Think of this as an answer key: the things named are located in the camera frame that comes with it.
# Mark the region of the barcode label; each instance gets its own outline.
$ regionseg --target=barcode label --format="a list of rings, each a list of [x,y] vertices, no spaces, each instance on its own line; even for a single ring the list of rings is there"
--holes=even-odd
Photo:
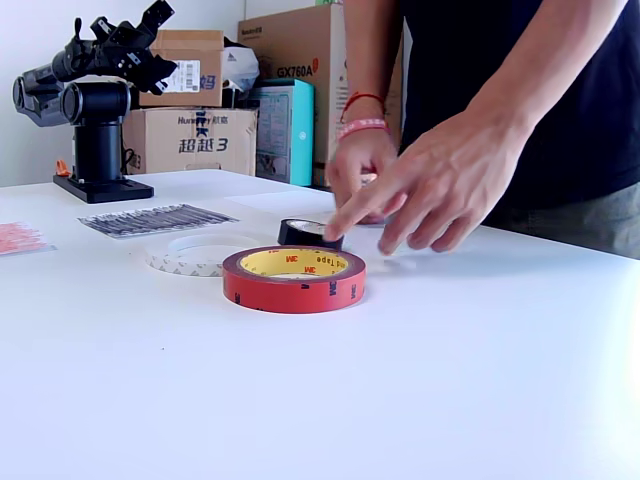
[[[178,68],[169,78],[164,93],[198,93],[200,91],[200,60],[173,60]]]

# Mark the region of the teal box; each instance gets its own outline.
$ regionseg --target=teal box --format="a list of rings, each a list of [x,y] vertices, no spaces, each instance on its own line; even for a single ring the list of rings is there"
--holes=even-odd
[[[301,187],[312,183],[313,85],[296,79],[258,82],[248,107],[258,110],[256,176]]]

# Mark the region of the hand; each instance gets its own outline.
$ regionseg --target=hand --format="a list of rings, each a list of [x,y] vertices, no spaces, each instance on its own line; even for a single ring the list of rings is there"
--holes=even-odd
[[[362,130],[345,137],[336,150],[334,160],[327,166],[336,207],[341,208],[362,188],[363,174],[379,176],[397,158],[397,152],[384,130]],[[400,206],[400,201],[395,199],[384,208],[372,210],[359,221],[379,223]]]
[[[392,198],[408,198],[384,230],[379,248],[402,241],[442,252],[457,247],[504,194],[530,134],[490,108],[473,106],[423,134],[372,183],[341,206],[325,237],[344,235]]]

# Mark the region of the black tape roll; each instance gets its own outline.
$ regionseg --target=black tape roll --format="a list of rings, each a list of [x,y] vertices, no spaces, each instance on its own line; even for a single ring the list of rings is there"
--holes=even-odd
[[[280,245],[300,245],[342,250],[342,238],[335,242],[324,241],[322,236],[324,235],[325,228],[326,225],[322,223],[287,218],[280,222],[278,243]]]

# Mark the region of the black robotic arm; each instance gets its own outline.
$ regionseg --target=black robotic arm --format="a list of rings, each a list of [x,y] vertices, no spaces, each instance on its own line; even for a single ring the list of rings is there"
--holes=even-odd
[[[50,64],[29,70],[14,82],[13,101],[19,113],[40,127],[66,123],[75,127],[73,175],[56,175],[54,182],[88,203],[153,195],[151,187],[121,174],[122,121],[131,106],[128,84],[161,95],[167,88],[164,80],[177,68],[150,49],[158,28],[173,14],[165,0],[157,0],[137,27],[127,21],[116,27],[99,17],[91,25],[95,40],[80,39],[82,22],[77,18],[75,35],[64,50]],[[125,81],[74,82],[88,75]]]

